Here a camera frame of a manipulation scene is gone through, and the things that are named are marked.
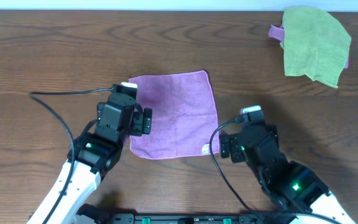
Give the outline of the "purple microfiber cloth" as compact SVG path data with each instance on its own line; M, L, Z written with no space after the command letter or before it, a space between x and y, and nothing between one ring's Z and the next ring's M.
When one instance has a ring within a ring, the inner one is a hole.
M132 137L130 150L144 159L206 156L220 151L218 113L204 70L130 78L138 86L137 103L151 108L149 135Z

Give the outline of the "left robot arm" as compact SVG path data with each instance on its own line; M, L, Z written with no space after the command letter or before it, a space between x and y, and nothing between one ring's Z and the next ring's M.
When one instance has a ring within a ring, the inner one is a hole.
M53 187L29 223L104 223L109 216L87 205L86 199L117 164L130 136L150 134L152 109L136 102L135 91L112 92L97 105L97 118L74 138Z

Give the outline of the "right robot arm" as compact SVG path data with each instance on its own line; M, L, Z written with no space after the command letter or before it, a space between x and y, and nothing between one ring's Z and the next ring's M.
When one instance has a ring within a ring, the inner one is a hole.
M246 163L262 192L278 207L258 211L265 223L353 223L329 187L309 168L289 161L279 149L276 126L247 124L220 134L221 157Z

